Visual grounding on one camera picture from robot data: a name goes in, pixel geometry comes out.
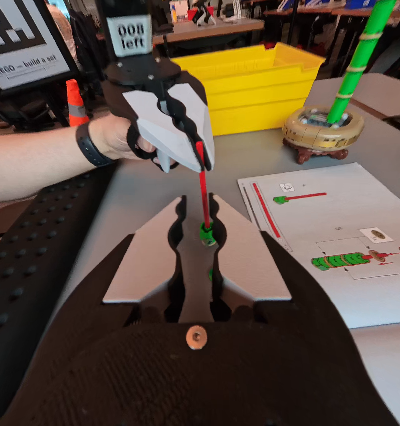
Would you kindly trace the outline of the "single green round brick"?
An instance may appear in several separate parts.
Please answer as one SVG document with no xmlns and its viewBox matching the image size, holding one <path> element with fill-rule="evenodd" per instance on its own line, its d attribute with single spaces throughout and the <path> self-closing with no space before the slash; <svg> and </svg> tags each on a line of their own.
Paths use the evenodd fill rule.
<svg viewBox="0 0 400 426">
<path fill-rule="evenodd" d="M 216 240 L 213 237 L 213 221 L 210 221 L 209 227 L 206 226 L 205 222 L 202 222 L 200 226 L 200 240 L 206 247 L 216 244 Z"/>
</svg>

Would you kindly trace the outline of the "instruction booklet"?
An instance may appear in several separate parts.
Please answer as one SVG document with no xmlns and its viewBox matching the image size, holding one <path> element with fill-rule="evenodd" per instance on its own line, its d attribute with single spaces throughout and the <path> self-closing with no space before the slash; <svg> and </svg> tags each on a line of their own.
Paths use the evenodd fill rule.
<svg viewBox="0 0 400 426">
<path fill-rule="evenodd" d="M 357 163 L 237 180 L 250 219 L 348 328 L 400 323 L 400 199 Z"/>
</svg>

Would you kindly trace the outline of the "toy brick bamboo pot model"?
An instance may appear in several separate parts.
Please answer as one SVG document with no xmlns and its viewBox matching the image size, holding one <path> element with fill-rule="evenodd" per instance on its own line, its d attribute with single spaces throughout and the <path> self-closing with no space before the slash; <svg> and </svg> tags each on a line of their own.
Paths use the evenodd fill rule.
<svg viewBox="0 0 400 426">
<path fill-rule="evenodd" d="M 375 2 L 331 107 L 303 107 L 285 120 L 282 144 L 297 151 L 295 161 L 298 164 L 304 164 L 312 156 L 345 159 L 348 147 L 363 132 L 363 116 L 347 111 L 347 106 L 383 35 L 395 4 L 395 0 Z"/>
</svg>

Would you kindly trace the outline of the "black framed marker sign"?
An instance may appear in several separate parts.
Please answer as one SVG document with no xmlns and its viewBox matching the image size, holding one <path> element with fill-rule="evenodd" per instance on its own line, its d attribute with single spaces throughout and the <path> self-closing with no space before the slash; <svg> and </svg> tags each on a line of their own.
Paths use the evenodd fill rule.
<svg viewBox="0 0 400 426">
<path fill-rule="evenodd" d="M 78 73 L 46 1 L 0 0 L 0 97 Z"/>
</svg>

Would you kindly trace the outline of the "grey office desk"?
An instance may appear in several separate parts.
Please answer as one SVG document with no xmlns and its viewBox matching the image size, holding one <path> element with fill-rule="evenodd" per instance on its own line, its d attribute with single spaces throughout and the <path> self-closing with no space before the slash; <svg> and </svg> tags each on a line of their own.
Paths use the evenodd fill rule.
<svg viewBox="0 0 400 426">
<path fill-rule="evenodd" d="M 205 24 L 198 26 L 192 21 L 175 23 L 173 32 L 164 35 L 154 35 L 153 44 L 168 43 L 195 40 L 206 37 L 224 36 L 230 34 L 246 33 L 251 31 L 262 30 L 264 21 L 258 19 L 241 18 L 235 21 L 216 20 L 216 24 Z"/>
</svg>

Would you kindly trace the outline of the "orange traffic cone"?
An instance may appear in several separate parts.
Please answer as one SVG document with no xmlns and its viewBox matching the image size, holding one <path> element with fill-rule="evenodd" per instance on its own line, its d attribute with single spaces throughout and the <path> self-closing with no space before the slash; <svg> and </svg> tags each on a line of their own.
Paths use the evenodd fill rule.
<svg viewBox="0 0 400 426">
<path fill-rule="evenodd" d="M 86 108 L 75 79 L 66 81 L 69 125 L 77 127 L 89 121 Z"/>
</svg>

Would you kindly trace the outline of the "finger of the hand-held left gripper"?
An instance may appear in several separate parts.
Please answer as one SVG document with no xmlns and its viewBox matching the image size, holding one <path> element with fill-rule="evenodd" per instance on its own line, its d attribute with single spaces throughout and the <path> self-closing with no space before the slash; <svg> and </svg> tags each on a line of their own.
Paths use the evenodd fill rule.
<svg viewBox="0 0 400 426">
<path fill-rule="evenodd" d="M 159 100 L 154 93 L 134 90 L 124 92 L 123 98 L 137 116 L 140 136 L 156 148 L 163 172 L 170 171 L 171 161 L 197 173 L 202 171 L 187 134 L 175 126 L 170 115 L 159 109 Z"/>
<path fill-rule="evenodd" d="M 193 149 L 197 142 L 203 143 L 204 160 L 198 165 L 201 170 L 211 171 L 215 163 L 215 147 L 204 95 L 201 84 L 194 88 L 194 83 L 177 83 L 168 89 L 167 101 L 171 116 L 180 121 Z"/>
</svg>

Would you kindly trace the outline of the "black office chair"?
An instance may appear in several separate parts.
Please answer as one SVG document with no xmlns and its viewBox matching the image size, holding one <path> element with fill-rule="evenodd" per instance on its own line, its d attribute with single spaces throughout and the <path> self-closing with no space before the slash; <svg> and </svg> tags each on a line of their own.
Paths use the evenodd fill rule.
<svg viewBox="0 0 400 426">
<path fill-rule="evenodd" d="M 20 95 L 0 100 L 0 130 L 39 132 L 55 127 L 46 101 L 38 95 Z"/>
</svg>

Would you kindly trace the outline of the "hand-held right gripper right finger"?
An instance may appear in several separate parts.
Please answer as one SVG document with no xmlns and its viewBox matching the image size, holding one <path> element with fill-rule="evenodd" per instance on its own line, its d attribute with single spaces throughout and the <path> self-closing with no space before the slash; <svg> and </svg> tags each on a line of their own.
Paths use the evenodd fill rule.
<svg viewBox="0 0 400 426">
<path fill-rule="evenodd" d="M 209 194 L 209 210 L 218 245 L 210 302 L 214 321 L 228 321 L 242 306 L 290 302 L 292 295 L 258 227 L 213 193 Z"/>
</svg>

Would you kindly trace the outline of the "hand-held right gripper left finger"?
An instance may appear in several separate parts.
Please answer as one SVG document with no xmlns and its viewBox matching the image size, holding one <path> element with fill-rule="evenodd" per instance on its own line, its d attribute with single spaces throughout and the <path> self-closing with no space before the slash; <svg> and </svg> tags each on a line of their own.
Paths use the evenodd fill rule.
<svg viewBox="0 0 400 426">
<path fill-rule="evenodd" d="M 179 322 L 186 288 L 178 245 L 186 207 L 187 197 L 176 197 L 133 234 L 103 304 L 154 308 L 166 322 Z"/>
</svg>

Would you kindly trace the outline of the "person's left forearm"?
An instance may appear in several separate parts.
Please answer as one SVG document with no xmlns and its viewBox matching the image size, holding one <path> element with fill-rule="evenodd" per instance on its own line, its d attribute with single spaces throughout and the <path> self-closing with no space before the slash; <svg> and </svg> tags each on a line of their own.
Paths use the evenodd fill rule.
<svg viewBox="0 0 400 426">
<path fill-rule="evenodd" d="M 95 168 L 77 144 L 75 127 L 0 136 L 0 203 Z"/>
</svg>

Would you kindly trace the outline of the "yellow storage bin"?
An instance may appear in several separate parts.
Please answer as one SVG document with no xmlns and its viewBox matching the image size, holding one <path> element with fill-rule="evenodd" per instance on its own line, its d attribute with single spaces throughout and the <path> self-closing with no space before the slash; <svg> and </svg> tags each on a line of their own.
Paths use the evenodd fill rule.
<svg viewBox="0 0 400 426">
<path fill-rule="evenodd" d="M 214 136 L 281 128 L 325 59 L 283 43 L 176 57 L 204 86 Z"/>
</svg>

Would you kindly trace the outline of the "red plastic rod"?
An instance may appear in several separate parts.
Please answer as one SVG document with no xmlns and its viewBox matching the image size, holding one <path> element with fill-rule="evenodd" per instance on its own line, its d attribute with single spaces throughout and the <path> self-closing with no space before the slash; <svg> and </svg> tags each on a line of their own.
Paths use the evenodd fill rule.
<svg viewBox="0 0 400 426">
<path fill-rule="evenodd" d="M 200 159 L 202 162 L 204 162 L 204 148 L 203 148 L 203 142 L 197 141 L 196 142 L 196 150 L 197 153 L 200 156 Z M 202 205 L 203 205 L 203 216 L 204 216 L 204 228 L 205 230 L 210 229 L 210 217 L 209 217 L 209 208 L 208 208 L 208 192 L 207 192 L 207 186 L 206 186 L 206 175 L 205 170 L 202 170 L 199 173 L 199 179 L 200 179 L 200 190 L 202 195 Z"/>
</svg>

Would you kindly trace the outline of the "person's left hand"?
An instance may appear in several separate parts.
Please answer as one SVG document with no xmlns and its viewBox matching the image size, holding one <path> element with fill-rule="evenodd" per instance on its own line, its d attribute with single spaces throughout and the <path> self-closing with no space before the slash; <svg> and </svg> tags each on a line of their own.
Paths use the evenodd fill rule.
<svg viewBox="0 0 400 426">
<path fill-rule="evenodd" d="M 131 123 L 126 118 L 107 114 L 90 122 L 88 131 L 91 141 L 102 155 L 112 159 L 138 161 L 127 143 L 127 133 Z"/>
</svg>

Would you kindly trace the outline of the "black wristband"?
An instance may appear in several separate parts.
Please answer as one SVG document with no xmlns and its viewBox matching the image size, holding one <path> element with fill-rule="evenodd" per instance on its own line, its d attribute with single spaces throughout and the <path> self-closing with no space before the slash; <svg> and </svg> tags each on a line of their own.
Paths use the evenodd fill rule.
<svg viewBox="0 0 400 426">
<path fill-rule="evenodd" d="M 89 133 L 89 122 L 77 127 L 75 137 L 80 151 L 93 166 L 101 168 L 116 162 L 116 160 L 103 155 L 93 143 Z"/>
</svg>

